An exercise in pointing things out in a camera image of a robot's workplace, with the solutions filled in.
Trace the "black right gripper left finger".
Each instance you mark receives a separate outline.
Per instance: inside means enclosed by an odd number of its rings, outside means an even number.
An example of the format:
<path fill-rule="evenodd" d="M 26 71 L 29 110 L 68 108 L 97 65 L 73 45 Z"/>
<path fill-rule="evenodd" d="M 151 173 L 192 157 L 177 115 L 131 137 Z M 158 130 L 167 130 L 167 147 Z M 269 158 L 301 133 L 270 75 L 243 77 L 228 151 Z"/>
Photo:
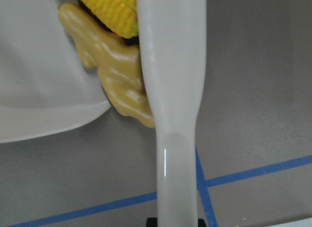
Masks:
<path fill-rule="evenodd" d="M 146 227 L 158 227 L 157 218 L 150 217 L 146 220 Z"/>

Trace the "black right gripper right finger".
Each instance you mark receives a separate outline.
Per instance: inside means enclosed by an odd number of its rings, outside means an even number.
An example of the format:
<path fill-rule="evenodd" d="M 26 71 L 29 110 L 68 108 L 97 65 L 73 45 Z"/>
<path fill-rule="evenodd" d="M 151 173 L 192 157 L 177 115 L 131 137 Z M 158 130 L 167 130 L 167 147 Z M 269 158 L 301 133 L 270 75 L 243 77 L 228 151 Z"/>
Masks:
<path fill-rule="evenodd" d="M 198 227 L 206 227 L 206 223 L 204 219 L 198 219 L 197 220 L 197 226 Z"/>

